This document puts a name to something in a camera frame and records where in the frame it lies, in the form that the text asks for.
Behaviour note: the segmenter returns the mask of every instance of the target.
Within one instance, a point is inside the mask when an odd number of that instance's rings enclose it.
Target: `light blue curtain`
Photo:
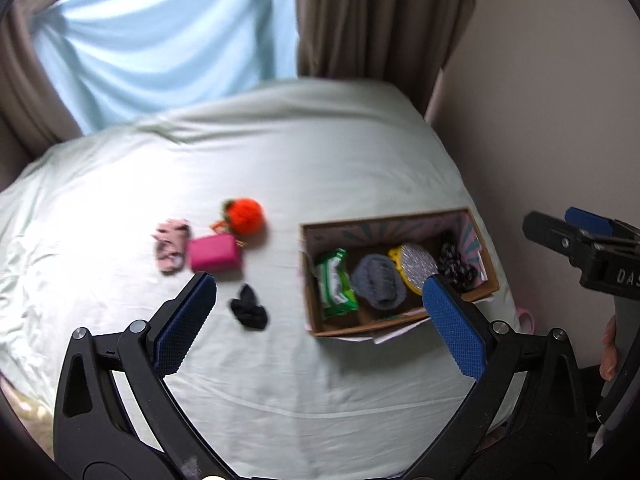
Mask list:
[[[296,75],[295,0],[60,0],[31,28],[84,134]]]

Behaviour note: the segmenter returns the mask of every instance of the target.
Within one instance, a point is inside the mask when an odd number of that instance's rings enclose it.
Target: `cardboard box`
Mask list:
[[[303,224],[301,229],[305,306],[310,331],[315,337],[367,335],[429,317],[422,306],[422,297],[407,288],[407,298],[393,311],[382,312],[358,296],[357,312],[324,318],[314,263],[322,254],[337,248],[347,250],[346,270],[351,274],[365,254],[386,255],[389,249],[406,242],[422,245],[437,259],[442,235],[452,231],[462,259],[478,269],[473,290],[462,294],[462,298],[466,301],[481,300],[499,288],[494,265],[468,208]]]

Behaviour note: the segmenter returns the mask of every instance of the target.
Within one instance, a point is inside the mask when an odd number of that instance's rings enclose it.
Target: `wall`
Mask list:
[[[572,205],[640,226],[640,20],[627,0],[477,0],[434,127],[460,167],[539,332],[564,327],[594,364],[609,296],[527,242],[523,216]]]

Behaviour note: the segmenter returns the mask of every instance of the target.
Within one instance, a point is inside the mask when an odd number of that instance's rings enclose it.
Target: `blue gripper pad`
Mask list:
[[[564,221],[594,235],[613,236],[613,226],[608,218],[594,215],[577,207],[570,207],[566,210]]]
[[[159,377],[175,374],[216,304],[216,280],[203,274],[175,309],[154,345],[154,368]]]
[[[486,368],[484,341],[435,276],[422,286],[422,304],[462,374],[479,381]]]

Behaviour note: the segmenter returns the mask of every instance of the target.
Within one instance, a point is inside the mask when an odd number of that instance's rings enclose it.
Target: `gray fabric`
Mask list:
[[[359,296],[380,310],[393,310],[406,298],[406,287],[396,266],[387,256],[367,254],[351,275],[351,285]]]
[[[393,83],[424,115],[474,0],[297,0],[298,74]]]

